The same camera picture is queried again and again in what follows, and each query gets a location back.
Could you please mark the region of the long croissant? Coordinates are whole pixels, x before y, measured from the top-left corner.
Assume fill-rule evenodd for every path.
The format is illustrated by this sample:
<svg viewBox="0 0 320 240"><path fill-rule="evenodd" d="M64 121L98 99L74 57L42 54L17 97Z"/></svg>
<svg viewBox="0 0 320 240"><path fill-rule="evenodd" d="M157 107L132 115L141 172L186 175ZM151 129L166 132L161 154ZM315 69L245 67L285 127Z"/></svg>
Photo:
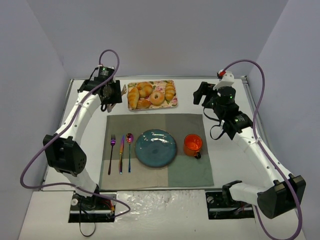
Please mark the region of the long croissant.
<svg viewBox="0 0 320 240"><path fill-rule="evenodd" d="M137 108L140 99L140 93L137 87L133 87L127 95L128 104L132 110Z"/></svg>

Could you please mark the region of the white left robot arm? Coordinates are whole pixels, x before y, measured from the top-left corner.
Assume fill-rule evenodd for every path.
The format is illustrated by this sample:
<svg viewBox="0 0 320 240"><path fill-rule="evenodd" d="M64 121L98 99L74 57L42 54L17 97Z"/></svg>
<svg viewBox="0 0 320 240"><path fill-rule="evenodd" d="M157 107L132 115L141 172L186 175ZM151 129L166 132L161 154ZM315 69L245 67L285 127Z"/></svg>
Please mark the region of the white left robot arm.
<svg viewBox="0 0 320 240"><path fill-rule="evenodd" d="M115 68L99 64L97 76L85 80L78 89L77 100L68 117L54 135L46 135L43 144L48 165L64 175L85 198L99 194L99 186L86 170L87 155L81 148L84 131L96 110L110 113L122 102L119 80L114 80Z"/></svg>

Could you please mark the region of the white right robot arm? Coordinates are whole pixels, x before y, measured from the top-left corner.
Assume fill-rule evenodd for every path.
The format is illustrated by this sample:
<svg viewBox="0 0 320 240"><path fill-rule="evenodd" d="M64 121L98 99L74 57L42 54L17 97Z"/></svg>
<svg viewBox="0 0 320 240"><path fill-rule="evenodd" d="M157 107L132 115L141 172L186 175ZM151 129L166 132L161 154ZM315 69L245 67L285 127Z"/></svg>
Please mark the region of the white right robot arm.
<svg viewBox="0 0 320 240"><path fill-rule="evenodd" d="M235 180L222 187L227 205L245 202L254 205L269 219L274 219L296 208L293 194L302 202L306 181L301 175L293 175L278 160L269 160L272 152L254 136L253 122L235 103L236 90L232 86L216 88L215 84L201 82L193 93L193 103L212 109L217 116L218 126L246 154L263 180L262 186L250 185Z"/></svg>

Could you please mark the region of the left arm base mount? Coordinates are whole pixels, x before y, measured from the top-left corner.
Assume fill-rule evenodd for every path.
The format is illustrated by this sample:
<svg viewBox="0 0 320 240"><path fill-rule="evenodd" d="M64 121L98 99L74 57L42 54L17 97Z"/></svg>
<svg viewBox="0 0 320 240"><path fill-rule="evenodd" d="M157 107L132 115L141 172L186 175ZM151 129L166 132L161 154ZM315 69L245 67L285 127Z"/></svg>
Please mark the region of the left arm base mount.
<svg viewBox="0 0 320 240"><path fill-rule="evenodd" d="M73 193L69 223L113 223L115 221L115 205L109 199L93 196L83 197Z"/></svg>

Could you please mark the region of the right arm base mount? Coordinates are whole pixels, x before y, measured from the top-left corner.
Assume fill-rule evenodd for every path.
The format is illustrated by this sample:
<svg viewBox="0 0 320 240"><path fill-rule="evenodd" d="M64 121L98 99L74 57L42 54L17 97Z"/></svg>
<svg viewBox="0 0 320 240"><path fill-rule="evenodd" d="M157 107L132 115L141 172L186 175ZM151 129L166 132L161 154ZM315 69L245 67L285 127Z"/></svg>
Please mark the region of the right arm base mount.
<svg viewBox="0 0 320 240"><path fill-rule="evenodd" d="M243 201L227 203L222 188L206 189L205 200L209 220L241 220L255 218L251 204Z"/></svg>

